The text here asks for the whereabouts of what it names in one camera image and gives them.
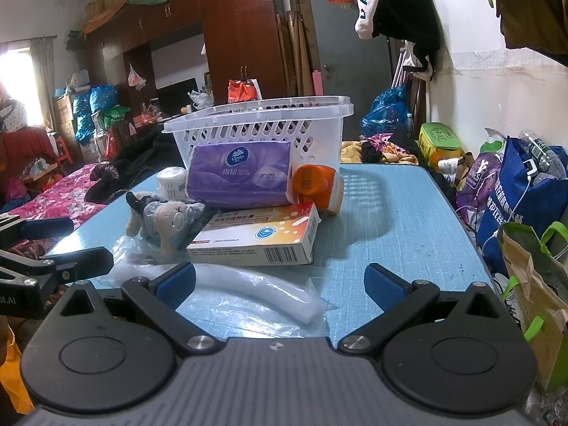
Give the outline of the orange medicine bottle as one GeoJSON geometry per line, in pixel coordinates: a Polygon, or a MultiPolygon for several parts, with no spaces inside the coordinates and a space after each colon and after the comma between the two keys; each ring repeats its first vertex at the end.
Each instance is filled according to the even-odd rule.
{"type": "Polygon", "coordinates": [[[344,197],[344,179],[334,168],[319,164],[300,166],[293,178],[299,203],[313,203],[319,213],[337,215],[344,197]]]}

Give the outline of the purple tissue pack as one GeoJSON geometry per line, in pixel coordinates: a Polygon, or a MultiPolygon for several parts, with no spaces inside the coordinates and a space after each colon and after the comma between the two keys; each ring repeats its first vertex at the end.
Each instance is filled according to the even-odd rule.
{"type": "Polygon", "coordinates": [[[295,204],[292,177],[301,165],[287,141],[226,142],[192,149],[190,198],[222,210],[295,204]]]}

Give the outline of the pink floral bedding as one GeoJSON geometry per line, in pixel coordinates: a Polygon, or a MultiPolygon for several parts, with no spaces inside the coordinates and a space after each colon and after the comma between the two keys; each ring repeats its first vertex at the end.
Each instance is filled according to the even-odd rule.
{"type": "Polygon", "coordinates": [[[105,208],[103,204],[85,201],[88,190],[95,184],[91,179],[95,167],[96,164],[84,165],[9,214],[30,219],[68,217],[74,229],[78,229],[105,208]]]}

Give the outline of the grey plush toy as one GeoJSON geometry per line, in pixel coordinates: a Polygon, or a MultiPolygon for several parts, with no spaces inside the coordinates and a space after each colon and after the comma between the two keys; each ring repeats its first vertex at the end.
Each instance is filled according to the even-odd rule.
{"type": "Polygon", "coordinates": [[[149,191],[127,191],[125,200],[130,209],[126,235],[158,241],[166,253],[178,251],[204,224],[205,206],[201,203],[167,200],[149,191]]]}

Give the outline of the clear plastic bag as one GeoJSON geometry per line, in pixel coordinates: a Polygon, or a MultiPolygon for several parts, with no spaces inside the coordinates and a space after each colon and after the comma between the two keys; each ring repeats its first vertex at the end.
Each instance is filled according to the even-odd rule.
{"type": "MultiPolygon", "coordinates": [[[[136,276],[154,279],[188,258],[168,254],[139,237],[122,236],[112,253],[111,271],[93,280],[99,289],[117,289],[136,276]]],[[[326,312],[333,305],[320,294],[326,272],[320,267],[231,267],[198,263],[196,289],[179,315],[218,339],[327,337],[326,312]]]]}

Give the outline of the purple shopping bag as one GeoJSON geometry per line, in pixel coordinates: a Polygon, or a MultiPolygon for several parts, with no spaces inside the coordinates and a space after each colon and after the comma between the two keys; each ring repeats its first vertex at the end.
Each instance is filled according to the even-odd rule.
{"type": "Polygon", "coordinates": [[[491,191],[499,177],[503,154],[480,153],[471,167],[465,182],[456,195],[456,213],[473,231],[480,227],[491,191]]]}

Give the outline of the orange white medicine box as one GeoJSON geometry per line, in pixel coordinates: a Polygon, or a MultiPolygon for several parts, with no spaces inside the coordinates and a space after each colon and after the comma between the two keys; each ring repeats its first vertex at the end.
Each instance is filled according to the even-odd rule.
{"type": "Polygon", "coordinates": [[[320,223],[312,203],[217,213],[187,252],[194,263],[305,266],[320,223]]]}

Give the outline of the blue bags stack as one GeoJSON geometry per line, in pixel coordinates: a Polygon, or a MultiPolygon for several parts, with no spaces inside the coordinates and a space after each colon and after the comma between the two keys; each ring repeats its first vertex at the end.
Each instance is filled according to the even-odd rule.
{"type": "Polygon", "coordinates": [[[76,94],[72,101],[73,116],[77,125],[76,141],[80,144],[88,143],[95,131],[92,116],[99,111],[115,107],[118,99],[118,91],[112,85],[101,85],[76,94]]]}

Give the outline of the yellow patterned blanket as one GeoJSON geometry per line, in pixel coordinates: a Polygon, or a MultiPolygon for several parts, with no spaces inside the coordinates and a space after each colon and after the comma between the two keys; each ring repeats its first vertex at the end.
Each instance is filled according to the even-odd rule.
{"type": "Polygon", "coordinates": [[[343,141],[340,153],[342,164],[399,164],[418,166],[416,155],[392,143],[391,133],[343,141]]]}

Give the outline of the green yellow box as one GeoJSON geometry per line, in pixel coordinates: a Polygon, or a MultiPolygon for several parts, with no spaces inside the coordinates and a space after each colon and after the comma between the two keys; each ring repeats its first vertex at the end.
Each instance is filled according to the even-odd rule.
{"type": "Polygon", "coordinates": [[[440,160],[462,156],[459,138],[444,123],[424,123],[421,126],[418,144],[426,163],[434,169],[438,169],[440,160]]]}

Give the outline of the black television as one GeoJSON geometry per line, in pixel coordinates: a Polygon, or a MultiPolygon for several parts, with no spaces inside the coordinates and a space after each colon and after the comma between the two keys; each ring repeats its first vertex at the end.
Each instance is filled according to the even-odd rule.
{"type": "Polygon", "coordinates": [[[174,83],[157,89],[157,97],[161,112],[165,116],[181,114],[182,108],[192,109],[190,93],[198,91],[195,78],[174,83]]]}

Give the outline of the white plastic basket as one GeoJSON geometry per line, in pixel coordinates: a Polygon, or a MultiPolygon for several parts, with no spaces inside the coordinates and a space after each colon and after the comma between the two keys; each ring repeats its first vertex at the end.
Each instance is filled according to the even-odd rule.
{"type": "Polygon", "coordinates": [[[185,165],[196,146],[219,142],[288,141],[306,164],[337,169],[347,96],[300,96],[219,105],[173,118],[164,125],[185,165]]]}

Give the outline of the red white hanging bag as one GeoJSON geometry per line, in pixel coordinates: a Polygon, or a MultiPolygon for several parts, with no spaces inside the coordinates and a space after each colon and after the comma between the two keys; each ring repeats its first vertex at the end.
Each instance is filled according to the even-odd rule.
{"type": "Polygon", "coordinates": [[[262,92],[256,79],[230,80],[228,82],[228,103],[240,103],[262,99],[262,92]]]}

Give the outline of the grey door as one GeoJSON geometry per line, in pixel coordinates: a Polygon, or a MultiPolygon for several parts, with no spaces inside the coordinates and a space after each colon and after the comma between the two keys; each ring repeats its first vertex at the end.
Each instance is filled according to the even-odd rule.
{"type": "Polygon", "coordinates": [[[376,96],[392,85],[389,43],[383,35],[360,39],[355,31],[356,0],[310,0],[310,4],[323,92],[350,98],[353,114],[344,119],[343,138],[354,141],[376,96]]]}

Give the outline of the dark red wooden wardrobe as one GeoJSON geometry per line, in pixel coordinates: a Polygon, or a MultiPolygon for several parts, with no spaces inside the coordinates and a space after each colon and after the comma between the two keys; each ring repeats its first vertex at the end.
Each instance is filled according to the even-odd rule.
{"type": "Polygon", "coordinates": [[[228,83],[242,72],[267,98],[285,97],[282,0],[169,0],[125,4],[88,30],[86,52],[92,85],[113,85],[119,100],[138,114],[157,92],[158,64],[151,52],[203,35],[214,100],[227,100],[228,83]]]}

